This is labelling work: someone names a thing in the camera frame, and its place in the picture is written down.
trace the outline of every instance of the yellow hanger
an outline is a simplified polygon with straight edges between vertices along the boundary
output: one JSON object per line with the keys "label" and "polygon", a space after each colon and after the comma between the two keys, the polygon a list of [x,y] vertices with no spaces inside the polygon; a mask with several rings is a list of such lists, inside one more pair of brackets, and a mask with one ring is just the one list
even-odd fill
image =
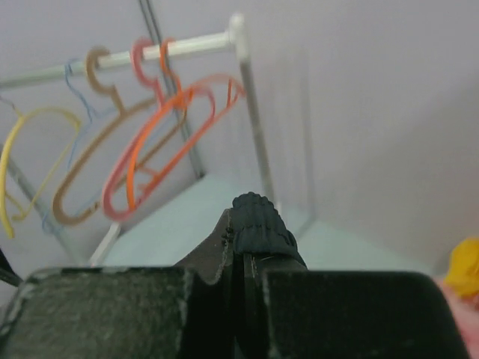
{"label": "yellow hanger", "polygon": [[[30,213],[32,210],[34,204],[37,202],[39,196],[41,195],[42,191],[45,189],[46,184],[48,181],[50,181],[50,178],[52,177],[53,173],[56,171],[57,167],[60,165],[61,161],[63,158],[67,155],[68,151],[70,148],[73,146],[73,143],[76,139],[76,137],[79,134],[80,127],[82,126],[82,122],[80,119],[72,112],[65,110],[63,108],[59,107],[45,107],[45,108],[37,108],[27,114],[22,114],[18,109],[14,109],[17,116],[18,116],[18,121],[16,122],[15,126],[12,128],[10,133],[7,136],[7,140],[4,143],[3,150],[1,152],[1,157],[0,157],[0,221],[3,224],[3,227],[5,229],[5,232],[7,233],[7,236],[9,238],[13,238],[15,236],[15,232],[13,230],[13,227],[10,223],[10,220],[8,218],[7,214],[7,208],[6,208],[6,199],[8,199],[11,203],[15,205],[15,207],[19,210],[18,215],[14,215],[12,217],[13,221],[23,221],[26,216]],[[10,157],[10,152],[13,146],[13,143],[15,142],[15,139],[17,135],[20,132],[20,129],[33,117],[45,113],[45,112],[53,112],[60,114],[67,120],[69,123],[72,124],[73,128],[75,129],[75,135],[73,136],[72,140],[70,143],[64,148],[63,152],[61,153],[60,157],[58,157],[57,161],[53,165],[53,167],[50,169],[48,174],[46,175],[45,179],[43,180],[42,184],[40,185],[37,193],[35,196],[32,198],[30,204],[28,205],[27,210],[24,210],[22,206],[19,204],[19,202],[13,198],[9,193],[7,193],[6,190],[6,185],[7,185],[7,167],[8,167],[8,159]]]}

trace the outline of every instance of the horizontal white bar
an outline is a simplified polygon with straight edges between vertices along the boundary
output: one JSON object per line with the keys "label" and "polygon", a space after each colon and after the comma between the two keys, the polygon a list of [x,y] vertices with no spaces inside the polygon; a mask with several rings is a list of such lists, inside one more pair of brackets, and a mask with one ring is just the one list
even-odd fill
{"label": "horizontal white bar", "polygon": [[[234,47],[233,41],[228,31],[193,37],[186,40],[178,40],[168,45],[168,56],[170,58],[184,58],[187,56],[200,55],[222,50],[229,50]],[[143,51],[146,61],[157,60],[159,58],[159,46],[147,47]],[[119,52],[104,56],[98,60],[99,70],[110,70],[131,64],[129,52]],[[79,76],[85,74],[85,65],[83,61],[77,61],[70,66],[71,76]],[[0,89],[18,88],[26,85],[33,85],[40,82],[59,80],[65,76],[65,66],[58,65],[47,67],[42,70],[33,70],[11,78],[0,78]]]}

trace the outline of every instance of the white clothes rack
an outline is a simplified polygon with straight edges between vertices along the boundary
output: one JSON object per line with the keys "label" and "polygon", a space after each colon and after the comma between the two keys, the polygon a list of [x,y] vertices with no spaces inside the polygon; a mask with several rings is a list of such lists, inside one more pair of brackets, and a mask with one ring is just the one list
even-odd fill
{"label": "white clothes rack", "polygon": [[[244,16],[241,13],[234,14],[230,18],[228,29],[222,33],[193,37],[186,40],[177,40],[174,43],[168,44],[169,58],[186,58],[195,55],[205,55],[213,52],[223,51],[234,51],[236,54],[241,72],[242,83],[246,92],[246,102],[248,106],[248,113],[251,122],[251,130],[253,133],[254,146],[260,170],[263,192],[274,203],[275,194],[271,171],[269,168],[266,143],[260,122],[256,90],[254,88],[253,74],[251,70],[251,56]],[[159,57],[159,46],[150,46],[145,48],[143,51],[144,61],[158,61]],[[111,70],[129,64],[131,64],[129,52],[119,52],[117,54],[111,54],[100,58],[98,60],[98,70]],[[69,73],[69,75],[71,76],[83,76],[85,74],[85,65],[82,61],[77,61],[76,63],[71,64],[70,68],[71,73]],[[11,78],[0,78],[0,90],[63,79],[65,76],[65,71],[65,66],[59,65],[47,67],[42,70],[28,71]],[[38,206],[35,208],[40,216],[43,217],[45,212],[43,210],[39,210]],[[111,242],[111,239],[107,237],[108,236],[106,236],[104,240]],[[104,242],[102,242],[98,248],[100,250],[101,248],[109,247],[110,245],[106,245]],[[95,253],[95,258],[97,259],[103,256],[102,253]]]}

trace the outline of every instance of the yellow object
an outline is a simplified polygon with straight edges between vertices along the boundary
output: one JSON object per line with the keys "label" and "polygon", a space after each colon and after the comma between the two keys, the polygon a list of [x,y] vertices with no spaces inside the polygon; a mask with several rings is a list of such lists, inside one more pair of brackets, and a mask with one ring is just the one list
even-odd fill
{"label": "yellow object", "polygon": [[467,238],[455,247],[444,282],[459,297],[479,294],[479,238]]}
{"label": "yellow object", "polygon": [[[4,143],[3,150],[1,152],[0,157],[0,221],[3,224],[5,232],[7,233],[9,238],[13,238],[15,236],[15,232],[11,226],[10,220],[8,219],[7,208],[6,208],[6,199],[8,199],[11,203],[15,205],[15,207],[19,210],[18,215],[14,215],[12,220],[14,221],[23,221],[26,216],[30,213],[31,209],[37,202],[39,196],[41,195],[42,191],[45,189],[46,184],[50,181],[53,173],[56,171],[57,167],[60,165],[63,158],[67,155],[70,148],[73,146],[73,143],[76,137],[79,134],[80,127],[82,126],[82,122],[80,119],[72,112],[58,108],[58,107],[45,107],[45,108],[38,108],[33,110],[27,114],[22,114],[19,110],[15,109],[15,112],[18,116],[18,121],[16,122],[15,126],[12,128],[10,133],[7,136],[7,140]],[[8,167],[8,159],[10,157],[10,152],[15,142],[17,135],[19,134],[20,129],[33,117],[45,113],[45,112],[52,112],[62,115],[65,120],[72,124],[73,128],[75,129],[75,135],[71,142],[65,147],[63,152],[61,153],[60,157],[56,160],[53,167],[50,169],[48,174],[46,175],[45,179],[43,180],[42,184],[40,185],[37,193],[32,198],[30,204],[28,205],[27,210],[24,210],[19,202],[13,198],[10,194],[7,193],[6,185],[7,185],[7,167]]]}

